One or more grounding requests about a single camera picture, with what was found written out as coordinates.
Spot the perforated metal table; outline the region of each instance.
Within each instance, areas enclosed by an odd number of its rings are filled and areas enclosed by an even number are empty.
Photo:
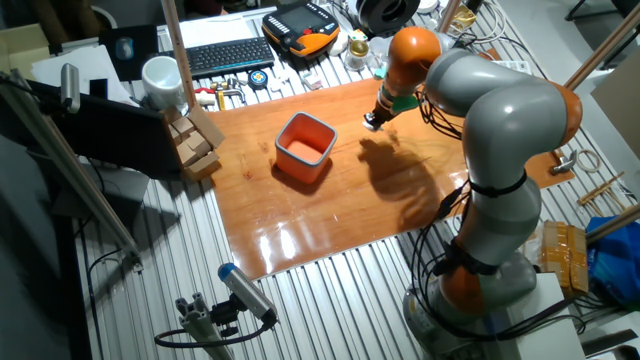
[[[260,21],[273,9],[260,9],[244,13],[256,35],[262,35]],[[416,15],[411,24],[424,25],[428,16]],[[478,17],[480,32],[489,32],[493,19]],[[512,24],[505,36],[522,42]],[[160,51],[171,50],[166,27],[158,28]],[[78,45],[65,46],[71,50]],[[534,74],[541,73],[527,53],[509,42],[495,41],[483,45],[484,50],[494,47],[504,60],[529,61]],[[343,66],[344,54],[337,57],[321,56],[307,63],[308,70],[317,74],[326,86],[370,78],[369,69],[349,72]],[[282,68],[277,62],[276,68]],[[274,77],[273,69],[266,69]],[[195,86],[209,87],[212,79],[195,82]],[[145,93],[141,81],[124,83],[132,96],[140,99]],[[291,78],[282,92],[253,91],[243,87],[247,102],[256,104],[308,91],[300,77]],[[232,98],[227,106],[242,106]],[[208,111],[218,111],[210,106]],[[584,130],[580,130],[563,151],[590,149],[600,154],[597,144]],[[576,178],[542,190],[544,205],[541,221],[564,221],[586,227],[592,210],[578,207],[579,197],[610,179],[617,172],[603,158],[597,173],[574,169]],[[616,195],[630,205],[617,185]],[[619,212],[618,206],[607,199],[596,199],[605,215]],[[454,218],[435,226],[434,238],[450,240],[459,226]],[[103,233],[99,225],[91,223],[84,230],[88,247],[87,260],[93,262],[100,255],[114,250],[114,242]],[[212,305],[227,300],[229,291],[216,275],[222,263],[231,262],[216,194],[210,182],[149,183],[140,213],[133,227],[133,235],[141,250],[144,270],[136,273],[114,255],[96,266],[91,273],[95,291],[96,309],[102,352],[105,359],[206,359],[200,349],[171,350],[157,347],[155,334],[178,329],[178,312],[174,300],[190,298],[202,292]],[[402,316],[402,297],[410,284],[410,274],[403,249],[411,249],[417,232],[399,234],[368,245],[317,260],[258,281],[258,286],[278,308],[280,325],[257,339],[233,345],[237,359],[421,359],[422,351],[408,330]],[[85,261],[80,238],[76,239],[79,262]],[[442,251],[436,245],[429,248],[433,256]],[[81,278],[94,358],[100,358],[97,338],[84,271]],[[243,314],[239,320],[241,334],[257,329],[251,315]],[[188,341],[181,336],[180,341]]]

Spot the paper sheet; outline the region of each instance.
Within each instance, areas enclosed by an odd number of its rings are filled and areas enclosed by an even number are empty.
[[[129,98],[131,95],[120,83],[118,74],[104,45],[84,47],[66,55],[34,63],[31,73],[41,83],[60,86],[60,72],[64,64],[67,63],[77,67],[79,70],[80,92],[82,94],[89,94],[90,80],[107,79],[107,97],[109,100],[138,106],[131,101]]]
[[[180,23],[186,48],[255,37],[242,16],[220,16]]]

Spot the wooden table surface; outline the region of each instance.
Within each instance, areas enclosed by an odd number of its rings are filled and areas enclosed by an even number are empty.
[[[422,122],[418,110],[370,133],[374,79],[239,109],[209,113],[227,136],[212,175],[234,261],[251,279],[314,261],[428,223],[440,200],[467,179],[460,141]],[[320,179],[306,185],[275,165],[275,138],[298,111],[333,126],[338,140]],[[462,124],[462,119],[449,117]],[[550,154],[527,163],[547,187]]]

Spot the white cup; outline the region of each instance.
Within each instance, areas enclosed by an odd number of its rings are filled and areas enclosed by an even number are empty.
[[[180,109],[186,103],[178,63],[173,58],[158,56],[147,61],[142,67],[142,83],[151,104],[159,110],[171,105]]]

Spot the stacked wooden blocks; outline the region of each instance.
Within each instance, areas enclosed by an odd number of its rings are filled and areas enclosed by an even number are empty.
[[[171,134],[184,172],[193,181],[202,180],[216,171],[220,164],[215,149],[224,134],[198,105],[187,116],[170,107],[164,112],[168,133]]]

